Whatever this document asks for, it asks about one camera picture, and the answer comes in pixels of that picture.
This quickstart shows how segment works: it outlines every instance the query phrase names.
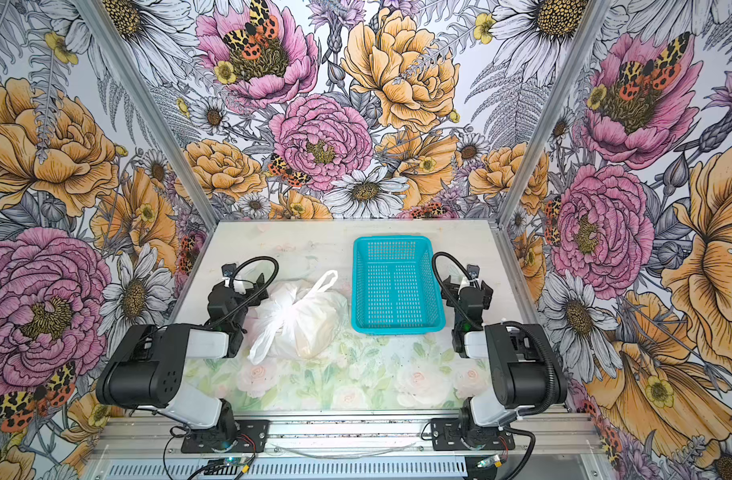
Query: red wire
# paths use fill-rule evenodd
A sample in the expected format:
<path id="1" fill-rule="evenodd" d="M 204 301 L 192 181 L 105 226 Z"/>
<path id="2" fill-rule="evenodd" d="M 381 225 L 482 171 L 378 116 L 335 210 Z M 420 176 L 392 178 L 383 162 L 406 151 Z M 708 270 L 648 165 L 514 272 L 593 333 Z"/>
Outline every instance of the red wire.
<path id="1" fill-rule="evenodd" d="M 507 457 L 510 456 L 510 450 L 507 448 L 507 442 L 505 441 L 505 439 L 500 436 L 500 440 L 502 441 L 502 445 L 505 446 L 505 458 L 504 458 L 504 460 L 507 460 Z"/>

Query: floral wallpaper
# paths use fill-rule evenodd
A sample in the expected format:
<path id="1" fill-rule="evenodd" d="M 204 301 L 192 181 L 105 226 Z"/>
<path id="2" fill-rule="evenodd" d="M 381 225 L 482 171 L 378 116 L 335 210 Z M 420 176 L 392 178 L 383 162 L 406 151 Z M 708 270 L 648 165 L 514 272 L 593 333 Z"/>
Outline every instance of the floral wallpaper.
<path id="1" fill-rule="evenodd" d="M 69 3 L 0 0 L 0 478 L 83 474 L 96 378 L 206 239 L 112 75 Z"/>
<path id="2" fill-rule="evenodd" d="M 544 155 L 506 228 L 572 405 L 619 478 L 729 480 L 732 0 L 613 2 Z"/>

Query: pink peony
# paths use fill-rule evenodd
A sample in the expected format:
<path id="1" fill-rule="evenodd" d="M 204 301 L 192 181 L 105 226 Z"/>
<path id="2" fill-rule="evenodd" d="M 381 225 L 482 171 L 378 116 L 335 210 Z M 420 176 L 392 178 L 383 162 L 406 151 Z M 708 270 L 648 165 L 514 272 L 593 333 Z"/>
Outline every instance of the pink peony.
<path id="1" fill-rule="evenodd" d="M 217 84 L 229 91 L 228 107 L 239 113 L 264 108 L 272 103 L 289 101 L 297 94 L 313 90 L 318 80 L 318 44 L 313 34 L 304 36 L 294 22 L 288 7 L 280 13 L 268 0 L 270 15 L 278 20 L 278 38 L 263 48 L 256 60 L 245 60 L 240 54 L 231 56 L 222 40 L 225 34 L 246 29 L 248 7 L 237 13 L 230 7 L 227 16 L 214 12 L 214 17 L 200 15 L 196 19 L 201 63 L 216 69 Z"/>
<path id="2" fill-rule="evenodd" d="M 678 63 L 680 72 L 663 90 L 641 86 L 633 99 L 624 101 L 620 66 L 625 62 L 646 65 L 667 45 L 655 46 L 653 38 L 642 44 L 629 34 L 621 36 L 601 62 L 601 71 L 592 76 L 588 108 L 584 120 L 574 125 L 574 139 L 606 160 L 625 162 L 634 170 L 654 163 L 686 133 L 699 111 L 688 108 L 702 68 L 702 62 L 691 64 L 694 41 L 691 35 Z"/>
<path id="3" fill-rule="evenodd" d="M 0 396 L 32 392 L 68 362 L 77 375 L 97 364 L 110 280 L 100 254 L 62 230 L 31 228 L 0 241 Z"/>
<path id="4" fill-rule="evenodd" d="M 645 211 L 638 177 L 619 165 L 582 166 L 561 197 L 556 270 L 582 277 L 598 298 L 624 293 L 652 252 L 654 227 Z"/>
<path id="5" fill-rule="evenodd" d="M 308 186 L 329 191 L 332 180 L 369 165 L 374 150 L 366 120 L 319 94 L 300 97 L 270 120 L 275 153 L 312 178 Z"/>

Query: black cable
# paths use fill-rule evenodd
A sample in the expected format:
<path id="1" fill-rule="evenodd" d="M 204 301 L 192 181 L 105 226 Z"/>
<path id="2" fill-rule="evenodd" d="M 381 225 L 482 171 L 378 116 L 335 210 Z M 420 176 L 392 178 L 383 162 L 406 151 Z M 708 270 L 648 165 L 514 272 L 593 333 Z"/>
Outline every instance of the black cable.
<path id="1" fill-rule="evenodd" d="M 460 262 L 454 258 L 452 255 L 447 254 L 446 252 L 436 252 L 435 255 L 433 255 L 433 258 L 430 260 L 430 268 L 433 270 L 433 275 L 435 275 L 435 280 L 438 282 L 438 285 L 440 285 L 440 289 L 446 293 L 446 297 L 448 298 L 449 302 L 451 302 L 452 305 L 454 305 L 454 311 L 458 312 L 462 317 L 467 320 L 468 322 L 472 323 L 473 325 L 479 325 L 480 322 L 473 321 L 467 313 L 462 309 L 459 302 L 457 302 L 457 298 L 449 292 L 449 289 L 446 288 L 446 285 L 444 284 L 444 281 L 440 278 L 440 275 L 438 274 L 438 268 L 435 266 L 435 261 L 438 259 L 439 256 L 445 256 L 449 260 L 451 260 L 458 269 L 465 275 L 465 278 L 468 280 L 472 280 L 473 277 L 470 276 L 470 274 L 467 273 L 467 270 L 465 267 L 460 264 Z"/>
<path id="2" fill-rule="evenodd" d="M 553 361 L 550 360 L 550 346 L 545 345 L 544 342 L 534 336 L 528 329 L 524 328 L 523 323 L 518 322 L 502 322 L 501 325 L 508 327 L 512 326 L 513 328 L 517 328 L 521 332 L 523 332 L 527 337 L 529 337 L 529 340 L 532 341 L 534 346 L 536 347 L 536 350 L 540 353 L 540 356 L 542 357 L 542 361 L 545 364 L 545 371 L 547 373 L 547 390 L 545 391 L 545 396 L 542 398 L 542 403 L 540 403 L 537 406 L 531 407 L 531 408 L 525 408 L 524 410 L 520 410 L 516 412 L 517 415 L 520 416 L 529 416 L 529 415 L 536 415 L 538 413 L 542 413 L 548 408 L 550 408 L 553 403 L 556 402 L 558 399 L 558 375 L 556 374 L 555 366 L 553 365 Z"/>
<path id="3" fill-rule="evenodd" d="M 272 262 L 272 264 L 273 264 L 273 272 L 270 275 L 270 278 L 268 278 L 268 281 L 266 281 L 264 285 L 257 288 L 251 295 L 246 297 L 246 300 L 241 302 L 241 304 L 238 305 L 236 308 L 230 310 L 225 315 L 219 317 L 213 323 L 209 324 L 209 327 L 212 330 L 214 329 L 214 327 L 218 326 L 220 323 L 222 323 L 226 319 L 230 318 L 233 315 L 233 313 L 239 312 L 243 307 L 245 307 L 249 303 L 253 302 L 254 299 L 257 298 L 258 296 L 260 296 L 268 288 L 270 283 L 272 283 L 275 280 L 275 277 L 278 275 L 279 266 L 278 266 L 278 262 L 276 261 L 276 259 L 271 256 L 255 256 L 254 258 L 246 260 L 246 262 L 238 265 L 238 267 L 236 268 L 236 271 L 233 272 L 232 275 L 230 275 L 231 279 L 235 278 L 234 276 L 237 275 L 238 272 L 240 272 L 242 269 L 244 269 L 247 265 L 254 264 L 255 262 L 259 262 L 261 260 L 266 260 L 268 262 Z"/>
<path id="4" fill-rule="evenodd" d="M 429 438 L 425 438 L 424 437 L 424 431 L 428 427 L 429 424 L 431 424 L 431 422 L 425 423 L 424 424 L 424 427 L 422 427 L 422 432 L 420 432 L 420 434 L 419 434 L 419 438 L 421 438 L 421 439 L 423 439 L 425 441 L 432 440 L 433 439 L 433 436 L 432 435 Z"/>
<path id="5" fill-rule="evenodd" d="M 518 465 L 515 466 L 513 471 L 510 472 L 509 475 L 507 475 L 505 478 L 502 479 L 502 480 L 513 480 L 513 478 L 515 478 L 515 476 L 518 475 L 520 473 L 520 471 L 524 469 L 524 467 L 526 466 L 526 462 L 529 461 L 529 458 L 531 457 L 531 453 L 534 451 L 534 445 L 536 444 L 536 437 L 534 436 L 534 434 L 532 432 L 529 432 L 527 430 L 519 430 L 518 428 L 513 428 L 513 427 L 509 427 L 509 426 L 504 427 L 503 430 L 505 430 L 506 432 L 509 432 L 513 435 L 522 435 L 522 436 L 529 437 L 529 446 L 526 447 L 526 452 L 524 453 L 524 456 L 522 457 L 520 462 L 518 462 Z"/>
<path id="6" fill-rule="evenodd" d="M 151 412 L 152 411 L 152 410 L 148 410 L 147 408 L 139 408 L 139 409 L 140 410 L 147 410 L 148 412 Z M 175 419 L 175 418 L 172 418 L 172 417 L 170 417 L 170 416 L 168 416 L 166 414 L 162 414 L 162 415 L 164 417 L 171 418 L 172 420 Z M 174 433 L 174 428 L 179 428 L 184 433 L 176 434 L 176 433 Z M 174 425 L 173 427 L 169 428 L 169 435 L 171 437 L 169 438 L 169 441 L 166 442 L 166 446 L 163 447 L 163 455 L 162 455 L 163 471 L 166 472 L 166 476 L 169 477 L 169 480 L 174 480 L 174 478 L 172 477 L 172 474 L 169 473 L 169 468 L 166 466 L 166 450 L 169 449 L 169 443 L 171 443 L 171 441 L 174 438 L 184 438 L 185 436 L 189 435 L 190 431 L 191 431 L 190 427 L 188 425 L 184 424 L 184 423 L 181 424 L 181 425 Z"/>

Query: orange peony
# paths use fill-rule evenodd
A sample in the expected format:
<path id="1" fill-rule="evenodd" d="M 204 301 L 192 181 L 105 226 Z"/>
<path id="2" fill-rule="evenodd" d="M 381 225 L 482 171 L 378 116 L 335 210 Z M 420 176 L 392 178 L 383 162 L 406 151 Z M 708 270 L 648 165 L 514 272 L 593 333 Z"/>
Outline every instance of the orange peony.
<path id="1" fill-rule="evenodd" d="M 102 197 L 91 218 L 94 246 L 113 253 L 124 250 L 135 260 L 144 245 L 150 244 L 158 248 L 158 260 L 173 272 L 179 242 L 172 206 L 158 195 L 142 168 L 134 169 L 133 180 L 124 174 L 121 185 L 123 194 Z"/>
<path id="2" fill-rule="evenodd" d="M 185 158 L 209 198 L 221 192 L 239 199 L 251 192 L 259 192 L 268 186 L 262 165 L 241 152 L 235 145 L 215 140 L 192 142 L 185 147 Z M 176 191 L 189 198 L 179 179 Z"/>
<path id="3" fill-rule="evenodd" d="M 524 161 L 526 143 L 518 144 L 513 148 L 502 147 L 492 150 L 482 157 L 484 168 L 470 172 L 470 193 L 473 195 L 486 194 L 493 197 L 499 192 L 507 192 L 513 184 L 513 178 Z M 549 158 L 544 151 L 534 172 L 529 177 L 524 195 L 520 202 L 529 215 L 536 215 L 542 201 L 547 196 L 547 166 Z"/>
<path id="4" fill-rule="evenodd" d="M 732 410 L 708 392 L 715 387 L 702 366 L 687 361 L 694 342 L 686 324 L 654 293 L 629 291 L 621 300 L 626 320 L 618 320 L 622 328 L 612 345 L 622 369 L 615 379 L 602 371 L 601 380 L 586 384 L 587 392 L 613 425 L 637 438 L 656 431 L 658 455 L 671 456 L 693 436 L 704 436 L 707 449 L 696 464 L 710 465 L 720 456 L 718 441 L 732 436 Z M 718 387 L 728 389 L 720 380 Z"/>
<path id="5" fill-rule="evenodd" d="M 692 252 L 662 271 L 672 304 L 688 316 L 688 338 L 700 356 L 732 373 L 732 147 L 692 168 L 691 208 L 674 204 L 694 229 Z"/>
<path id="6" fill-rule="evenodd" d="M 537 302 L 542 296 L 545 287 L 545 255 L 542 251 L 544 242 L 541 236 L 526 234 L 515 239 L 515 256 L 520 265 L 520 271 L 526 278 L 526 284 L 531 292 L 531 298 Z"/>
<path id="7" fill-rule="evenodd" d="M 281 195 L 280 205 L 271 204 L 270 220 L 299 218 L 303 220 L 317 220 L 333 218 L 328 207 L 310 195 L 302 195 L 296 190 L 288 192 L 288 198 Z"/>
<path id="8" fill-rule="evenodd" d="M 0 454 L 0 480 L 33 480 L 35 454 L 22 452 L 19 447 L 9 448 L 5 457 Z"/>
<path id="9" fill-rule="evenodd" d="M 342 68 L 360 83 L 353 90 L 373 91 L 380 99 L 379 122 L 383 126 L 427 133 L 440 123 L 438 117 L 454 110 L 460 66 L 450 58 L 434 62 L 424 72 L 398 79 L 434 43 L 434 33 L 417 30 L 417 23 L 410 17 L 400 10 L 390 14 L 387 8 L 380 10 L 376 34 L 362 22 L 350 31 Z"/>
<path id="10" fill-rule="evenodd" d="M 16 205 L 27 189 L 49 192 L 67 206 L 69 216 L 80 216 L 96 198 L 118 186 L 116 149 L 94 123 L 91 112 L 78 98 L 59 92 L 62 105 L 56 113 L 55 131 L 49 135 L 43 158 L 36 157 L 39 143 L 30 82 L 10 78 L 0 84 L 0 209 Z"/>
<path id="11" fill-rule="evenodd" d="M 408 178 L 408 190 L 401 192 L 404 209 L 426 204 L 454 178 L 454 166 L 460 167 L 462 159 L 457 151 L 457 137 L 440 138 L 430 134 L 422 139 L 418 132 L 401 130 L 382 137 L 374 147 L 390 160 L 400 162 L 393 177 Z"/>

